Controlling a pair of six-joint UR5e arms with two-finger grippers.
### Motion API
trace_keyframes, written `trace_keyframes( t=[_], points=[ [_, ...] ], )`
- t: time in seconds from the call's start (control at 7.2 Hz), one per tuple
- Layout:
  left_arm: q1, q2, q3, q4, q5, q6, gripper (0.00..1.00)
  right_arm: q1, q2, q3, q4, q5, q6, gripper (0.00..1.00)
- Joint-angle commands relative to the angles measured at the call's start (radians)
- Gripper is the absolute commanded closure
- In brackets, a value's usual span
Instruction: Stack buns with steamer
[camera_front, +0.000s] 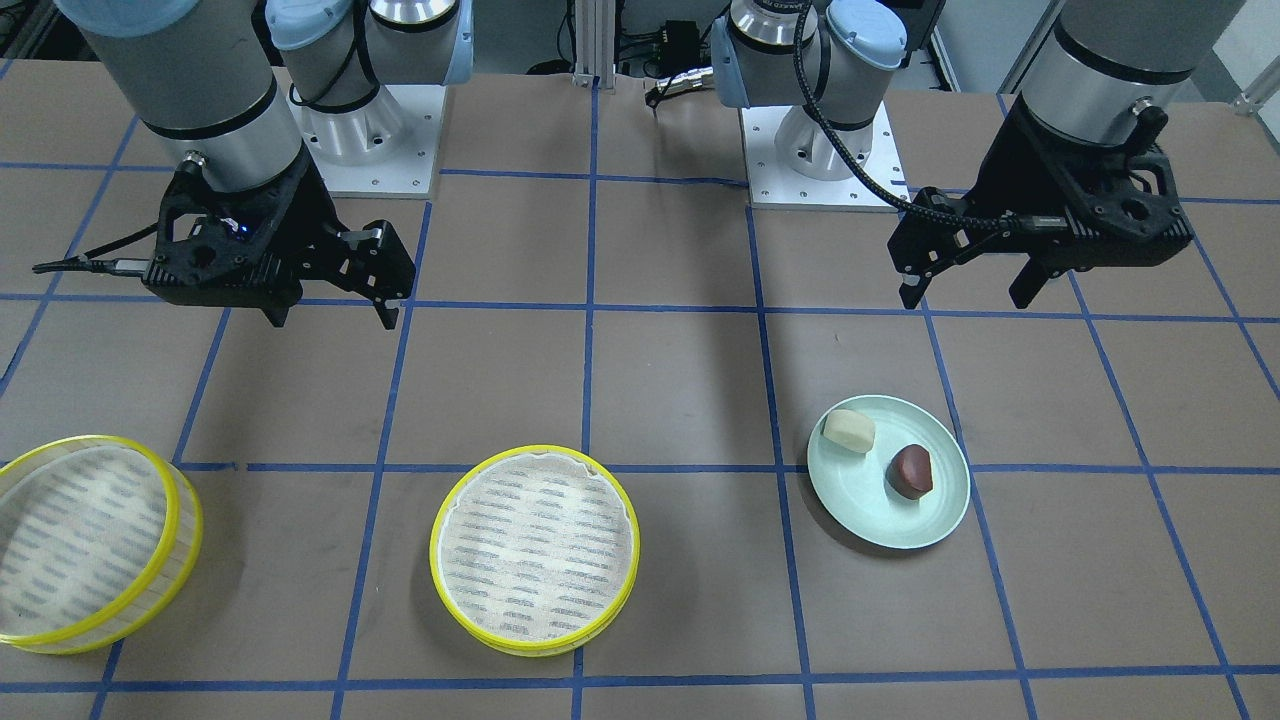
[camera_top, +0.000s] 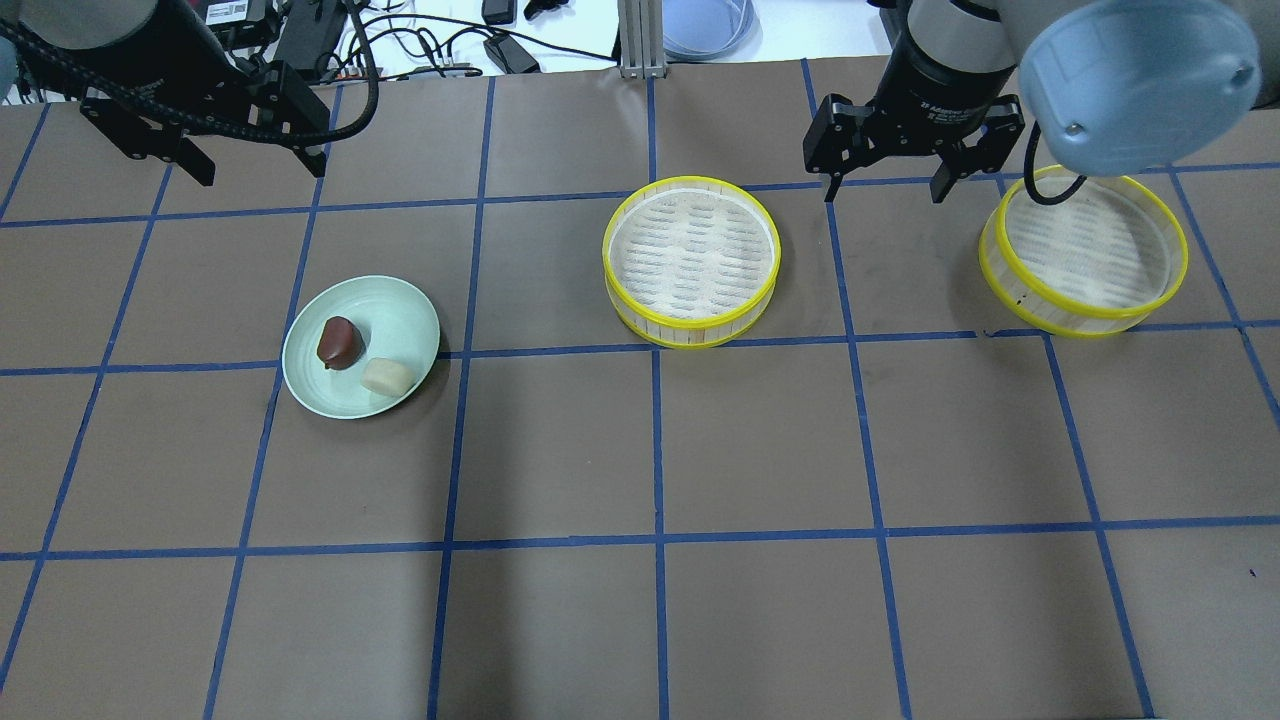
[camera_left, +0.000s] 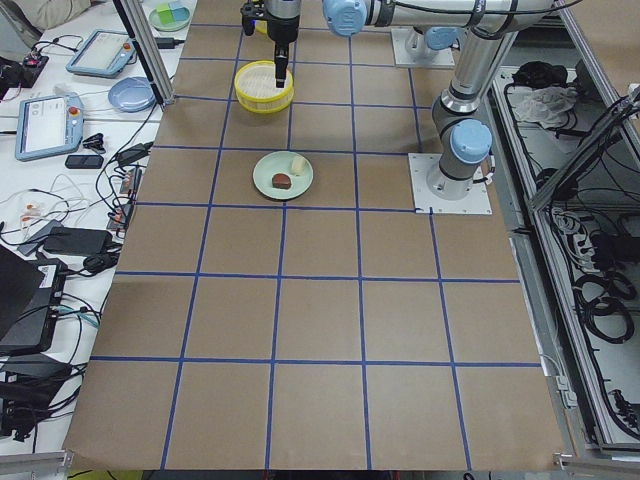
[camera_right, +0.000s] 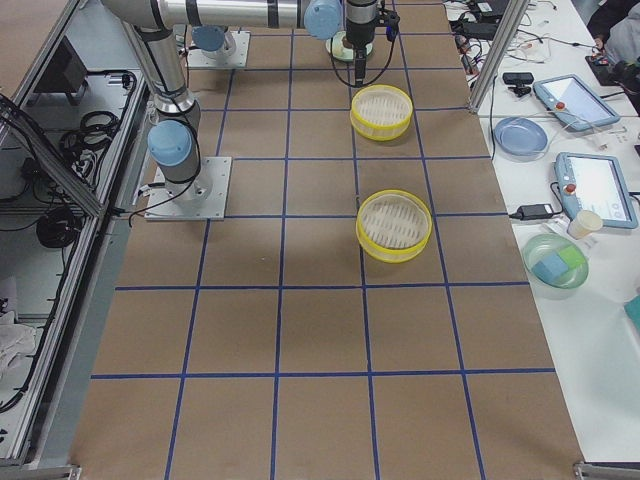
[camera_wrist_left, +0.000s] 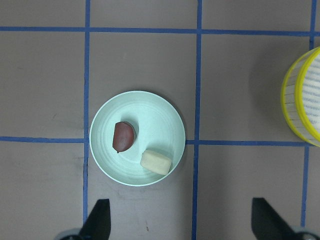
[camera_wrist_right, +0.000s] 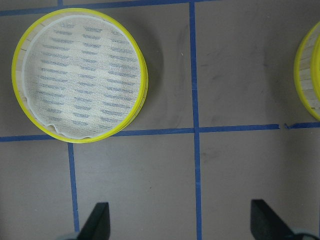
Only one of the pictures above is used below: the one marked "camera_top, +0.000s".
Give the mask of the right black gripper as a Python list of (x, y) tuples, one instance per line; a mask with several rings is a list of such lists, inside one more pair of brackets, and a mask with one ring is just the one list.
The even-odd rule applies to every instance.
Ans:
[(1019, 97), (1002, 91), (1011, 73), (892, 60), (865, 102), (823, 96), (803, 138), (806, 170), (826, 179), (823, 202), (835, 201), (860, 161), (937, 155), (933, 204), (960, 181), (997, 172), (1027, 128)]

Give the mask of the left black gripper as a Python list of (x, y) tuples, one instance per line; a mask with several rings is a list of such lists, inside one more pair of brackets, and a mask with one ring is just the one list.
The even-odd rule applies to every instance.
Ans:
[(152, 63), (83, 60), (81, 114), (118, 149), (137, 159), (179, 167), (204, 187), (216, 165), (188, 135), (214, 135), (216, 123), (288, 136), (311, 174), (326, 174), (330, 113), (288, 61), (247, 60), (224, 67), (164, 70)]

